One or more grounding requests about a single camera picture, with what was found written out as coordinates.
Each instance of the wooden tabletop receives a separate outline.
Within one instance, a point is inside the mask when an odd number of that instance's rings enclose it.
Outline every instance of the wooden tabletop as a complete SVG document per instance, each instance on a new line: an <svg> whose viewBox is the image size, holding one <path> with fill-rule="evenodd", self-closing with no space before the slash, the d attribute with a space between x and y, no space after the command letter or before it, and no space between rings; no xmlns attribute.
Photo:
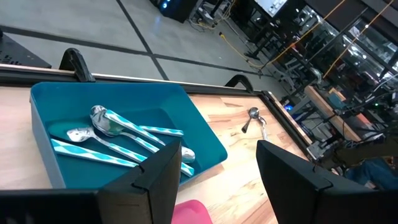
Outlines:
<svg viewBox="0 0 398 224"><path fill-rule="evenodd" d="M51 188L31 131L29 96L30 88L0 87L0 189ZM248 109L260 109L272 143L307 158L259 98L192 95L191 99L228 158L181 186L176 203L199 200L213 223L277 223L256 162L261 124L252 121L247 133L241 132Z"/></svg>
<svg viewBox="0 0 398 224"><path fill-rule="evenodd" d="M321 95L316 91L313 86L307 86L304 89L304 93L307 97L310 98L312 103L327 117L332 117L335 115L333 108L326 102ZM334 116L330 119L330 123L340 132L343 133L344 130L344 137L349 140L353 141L360 141L362 140L354 131L353 129L344 122L343 118L340 116Z"/></svg>

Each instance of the plastic bin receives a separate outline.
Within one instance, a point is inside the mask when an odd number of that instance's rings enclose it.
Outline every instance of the plastic bin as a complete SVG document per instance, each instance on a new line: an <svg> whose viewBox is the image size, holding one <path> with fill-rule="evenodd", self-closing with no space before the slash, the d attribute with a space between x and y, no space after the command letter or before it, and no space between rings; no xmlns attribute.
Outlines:
<svg viewBox="0 0 398 224"><path fill-rule="evenodd" d="M189 178L181 174L181 184L227 158L223 145L183 88L177 84L39 83L32 87L31 105L32 130L54 188L102 187L129 169L54 152L47 128L56 123L91 124L89 113L94 105L102 105L113 110L137 125L184 131L182 144L195 151L196 161L189 164L195 169L195 175ZM96 133L106 141L143 156L151 156L151 152L125 136L111 138L99 131ZM166 144L178 138L162 134L154 135ZM73 144L130 160L94 139Z"/></svg>

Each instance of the concrete floor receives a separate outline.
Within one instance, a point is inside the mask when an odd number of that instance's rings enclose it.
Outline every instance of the concrete floor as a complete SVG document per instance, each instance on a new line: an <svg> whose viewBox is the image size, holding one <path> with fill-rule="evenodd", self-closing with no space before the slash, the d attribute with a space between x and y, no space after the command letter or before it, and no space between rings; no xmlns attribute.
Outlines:
<svg viewBox="0 0 398 224"><path fill-rule="evenodd" d="M154 54L210 63L223 67L256 72L228 44L220 38L225 34L236 50L244 53L248 47L233 30L222 22L215 30L198 32L189 22L181 24L163 17L148 0L121 0ZM74 39L91 40L129 49L147 51L116 0L0 0L0 24L23 29L63 35ZM15 41L58 68L63 52L69 47L79 49L95 73L162 79L152 59L148 56L127 54L64 42L36 39L7 34ZM267 62L251 60L257 65ZM157 59L170 80L210 85L224 85L239 72ZM270 75L270 70L263 73ZM272 77L241 72L255 89L272 91L278 98L285 90Z"/></svg>

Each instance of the pink object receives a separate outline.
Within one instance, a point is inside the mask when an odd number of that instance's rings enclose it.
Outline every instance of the pink object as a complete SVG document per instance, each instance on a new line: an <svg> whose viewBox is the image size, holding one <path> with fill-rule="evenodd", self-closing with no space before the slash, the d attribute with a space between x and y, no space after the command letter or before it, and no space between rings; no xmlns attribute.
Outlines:
<svg viewBox="0 0 398 224"><path fill-rule="evenodd" d="M206 207L197 200L174 207L172 224L213 224Z"/></svg>

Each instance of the black handle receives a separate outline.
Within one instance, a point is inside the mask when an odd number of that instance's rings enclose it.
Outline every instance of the black handle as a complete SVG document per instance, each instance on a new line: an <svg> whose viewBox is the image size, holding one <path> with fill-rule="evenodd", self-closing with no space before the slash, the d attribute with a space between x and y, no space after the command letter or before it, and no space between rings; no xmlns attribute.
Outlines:
<svg viewBox="0 0 398 224"><path fill-rule="evenodd" d="M78 49L69 48L63 53L60 70L74 71L80 82L95 82L94 76L87 68L87 64Z"/></svg>
<svg viewBox="0 0 398 224"><path fill-rule="evenodd" d="M235 87L238 83L242 83L249 93L253 93L253 86L251 85L249 79L244 75L235 75L230 81L228 81L227 84L225 84L225 86Z"/></svg>
<svg viewBox="0 0 398 224"><path fill-rule="evenodd" d="M246 133L248 131L250 121L251 121L251 118L249 118L249 121L247 121L247 123L243 126L243 128L242 128L243 133Z"/></svg>

